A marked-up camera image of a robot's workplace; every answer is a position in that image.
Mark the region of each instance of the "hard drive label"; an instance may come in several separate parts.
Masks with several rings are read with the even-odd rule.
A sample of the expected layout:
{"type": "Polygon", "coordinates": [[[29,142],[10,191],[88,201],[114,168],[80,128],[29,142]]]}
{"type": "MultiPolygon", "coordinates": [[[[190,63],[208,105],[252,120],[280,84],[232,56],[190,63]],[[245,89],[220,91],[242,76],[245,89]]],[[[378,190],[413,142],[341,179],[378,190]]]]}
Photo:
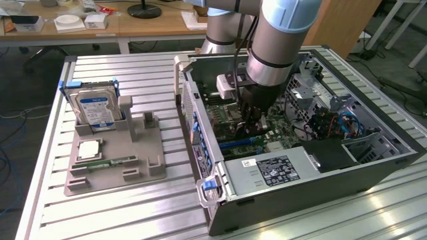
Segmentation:
{"type": "Polygon", "coordinates": [[[94,128],[109,127],[114,124],[112,111],[106,108],[108,98],[94,97],[80,100],[88,124],[94,128]]]}
{"type": "Polygon", "coordinates": [[[300,179],[288,156],[278,156],[256,162],[265,184],[272,187],[300,179]]]}

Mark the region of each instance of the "hard drive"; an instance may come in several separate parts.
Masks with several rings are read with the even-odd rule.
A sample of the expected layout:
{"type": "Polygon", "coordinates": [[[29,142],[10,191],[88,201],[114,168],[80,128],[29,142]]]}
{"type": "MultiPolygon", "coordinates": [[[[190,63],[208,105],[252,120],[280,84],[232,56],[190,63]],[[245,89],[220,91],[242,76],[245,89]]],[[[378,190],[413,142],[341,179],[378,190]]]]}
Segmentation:
{"type": "Polygon", "coordinates": [[[117,87],[117,81],[88,83],[72,81],[61,89],[77,124],[88,124],[93,132],[116,129],[114,121],[122,120],[117,87]]]}

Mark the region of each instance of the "blue ram slot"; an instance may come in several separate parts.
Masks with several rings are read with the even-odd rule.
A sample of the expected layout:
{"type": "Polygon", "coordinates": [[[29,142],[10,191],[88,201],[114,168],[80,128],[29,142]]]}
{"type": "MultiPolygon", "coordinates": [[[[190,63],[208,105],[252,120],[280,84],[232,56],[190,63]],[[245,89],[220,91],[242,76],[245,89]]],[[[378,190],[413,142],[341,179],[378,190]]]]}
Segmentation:
{"type": "Polygon", "coordinates": [[[250,137],[248,139],[242,139],[238,141],[224,142],[224,143],[218,144],[218,148],[226,149],[226,148],[236,147],[236,146],[249,145],[254,142],[254,139],[256,139],[256,137],[250,137]]]}

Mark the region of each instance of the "red wire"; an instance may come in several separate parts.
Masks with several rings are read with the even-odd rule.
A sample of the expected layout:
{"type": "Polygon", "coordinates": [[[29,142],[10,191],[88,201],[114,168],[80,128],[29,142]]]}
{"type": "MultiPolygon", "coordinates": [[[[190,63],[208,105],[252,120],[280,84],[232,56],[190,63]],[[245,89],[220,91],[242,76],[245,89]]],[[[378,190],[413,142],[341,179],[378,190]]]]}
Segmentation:
{"type": "Polygon", "coordinates": [[[333,123],[333,119],[334,119],[334,118],[336,118],[336,116],[334,116],[334,117],[332,117],[330,125],[328,126],[326,137],[329,137],[329,135],[330,135],[332,123],[333,123]]]}

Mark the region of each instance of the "robotic arm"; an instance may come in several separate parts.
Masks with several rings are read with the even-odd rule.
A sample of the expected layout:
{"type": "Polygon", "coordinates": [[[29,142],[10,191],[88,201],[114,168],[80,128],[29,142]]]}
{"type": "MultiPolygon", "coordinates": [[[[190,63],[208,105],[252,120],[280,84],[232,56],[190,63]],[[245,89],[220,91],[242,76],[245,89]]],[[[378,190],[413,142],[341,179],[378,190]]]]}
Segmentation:
{"type": "Polygon", "coordinates": [[[245,71],[236,73],[236,80],[224,74],[216,81],[222,99],[236,92],[233,97],[245,121],[242,131],[248,133],[252,128],[265,126],[262,116],[280,94],[321,0],[184,1],[209,7],[202,54],[230,53],[236,49],[236,37],[253,36],[245,71]]]}

